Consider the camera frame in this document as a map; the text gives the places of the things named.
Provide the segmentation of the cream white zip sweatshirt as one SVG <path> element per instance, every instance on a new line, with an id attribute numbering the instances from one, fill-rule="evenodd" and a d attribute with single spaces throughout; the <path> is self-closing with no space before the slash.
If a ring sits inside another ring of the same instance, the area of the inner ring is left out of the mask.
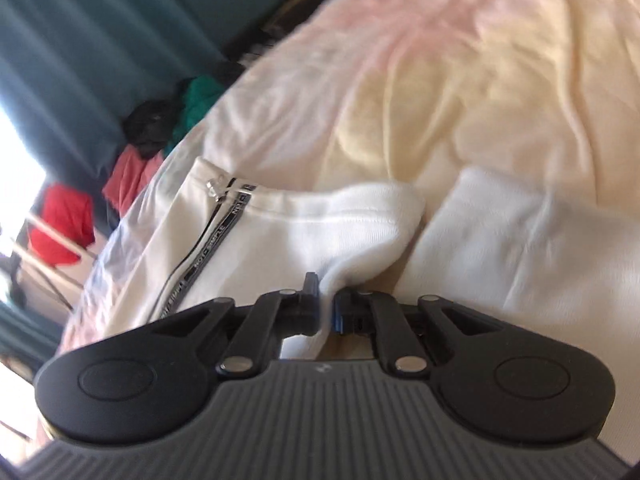
<path id="1" fill-rule="evenodd" d="M 639 227 L 484 169 L 467 169 L 426 226 L 404 184 L 242 194 L 198 160 L 119 295 L 107 335 L 206 300 L 247 304 L 308 272 L 324 301 L 408 256 L 401 301 L 429 292 L 593 352 L 639 356 Z"/>

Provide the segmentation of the pink coral garment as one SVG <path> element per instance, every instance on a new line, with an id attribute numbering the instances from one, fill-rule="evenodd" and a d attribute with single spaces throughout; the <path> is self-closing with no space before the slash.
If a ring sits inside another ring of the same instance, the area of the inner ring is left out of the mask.
<path id="1" fill-rule="evenodd" d="M 116 160 L 102 194 L 122 218 L 149 184 L 164 161 L 162 152 L 144 159 L 133 145 L 127 145 Z"/>

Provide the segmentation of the red garment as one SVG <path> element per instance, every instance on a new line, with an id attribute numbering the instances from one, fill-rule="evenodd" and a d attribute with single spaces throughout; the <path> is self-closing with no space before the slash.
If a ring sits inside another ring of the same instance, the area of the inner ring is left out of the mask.
<path id="1" fill-rule="evenodd" d="M 49 228 L 82 249 L 87 249 L 96 241 L 93 201 L 85 192 L 61 183 L 50 183 L 42 192 L 36 215 Z M 30 247 L 49 266 L 67 266 L 80 260 L 80 255 L 36 226 L 30 228 L 28 239 Z"/>

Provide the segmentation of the black garment pile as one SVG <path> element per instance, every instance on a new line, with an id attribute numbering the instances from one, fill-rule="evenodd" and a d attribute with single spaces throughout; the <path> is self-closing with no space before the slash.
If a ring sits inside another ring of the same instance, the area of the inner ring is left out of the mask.
<path id="1" fill-rule="evenodd" d="M 122 132 L 140 157 L 149 160 L 168 145 L 179 113 L 176 101 L 145 101 L 122 120 Z"/>

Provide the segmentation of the green garment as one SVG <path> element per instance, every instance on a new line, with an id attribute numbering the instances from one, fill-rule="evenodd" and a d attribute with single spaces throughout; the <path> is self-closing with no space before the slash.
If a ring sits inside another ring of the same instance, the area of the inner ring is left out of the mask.
<path id="1" fill-rule="evenodd" d="M 187 81 L 178 92 L 178 115 L 164 157 L 207 115 L 226 92 L 227 87 L 212 76 L 198 76 Z"/>

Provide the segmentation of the pastel rainbow bed sheet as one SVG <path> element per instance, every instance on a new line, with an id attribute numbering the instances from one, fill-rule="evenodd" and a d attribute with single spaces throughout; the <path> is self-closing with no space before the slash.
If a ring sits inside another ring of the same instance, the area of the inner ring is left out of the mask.
<path id="1" fill-rule="evenodd" d="M 63 350 L 112 336 L 119 295 L 198 160 L 255 190 L 408 185 L 421 226 L 464 170 L 484 169 L 639 226 L 639 0 L 327 3 L 164 161 L 93 268 Z M 601 437 L 633 463 L 639 357 L 608 368 Z"/>

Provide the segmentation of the teal green curtain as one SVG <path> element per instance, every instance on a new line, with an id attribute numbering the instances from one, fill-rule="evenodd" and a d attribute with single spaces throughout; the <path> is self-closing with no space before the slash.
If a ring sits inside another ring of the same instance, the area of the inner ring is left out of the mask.
<path id="1" fill-rule="evenodd" d="M 87 193 L 102 234 L 102 190 L 124 149 L 122 120 L 224 52 L 285 0 L 1 0 L 1 107 L 58 182 Z"/>

